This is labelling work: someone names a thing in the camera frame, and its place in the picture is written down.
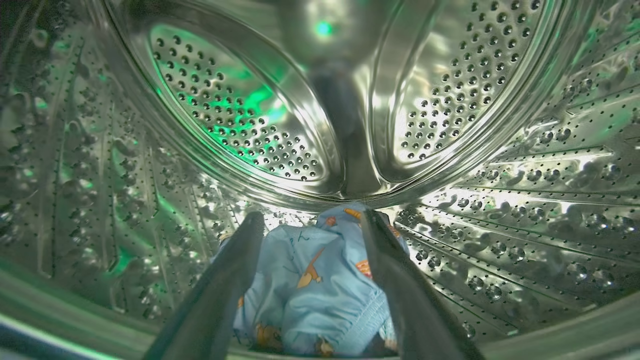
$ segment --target metal surface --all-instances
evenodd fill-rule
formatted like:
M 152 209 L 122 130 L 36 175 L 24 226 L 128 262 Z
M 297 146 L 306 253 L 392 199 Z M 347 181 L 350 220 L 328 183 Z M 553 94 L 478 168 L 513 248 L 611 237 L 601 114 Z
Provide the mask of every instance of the metal surface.
M 345 200 L 395 219 L 482 349 L 518 334 L 495 346 L 517 354 L 520 338 L 548 341 L 559 357 L 549 329 L 576 331 L 601 306 L 622 322 L 608 309 L 620 313 L 640 288 L 637 1 L 10 10 L 0 53 L 10 318 L 140 357 L 246 214 L 263 212 L 268 229 L 300 226 Z M 612 329 L 585 325 L 585 341 L 629 344 Z

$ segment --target blue cartoon-print fabric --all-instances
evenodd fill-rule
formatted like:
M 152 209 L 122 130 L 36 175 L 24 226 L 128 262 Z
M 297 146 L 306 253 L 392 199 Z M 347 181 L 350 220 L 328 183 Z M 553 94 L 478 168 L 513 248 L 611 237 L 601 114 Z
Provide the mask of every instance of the blue cartoon-print fabric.
M 267 234 L 253 284 L 238 302 L 237 341 L 324 356 L 360 355 L 376 334 L 395 343 L 387 298 L 367 261 L 360 228 L 364 210 L 362 204 L 346 204 L 321 213 L 315 226 L 281 225 Z

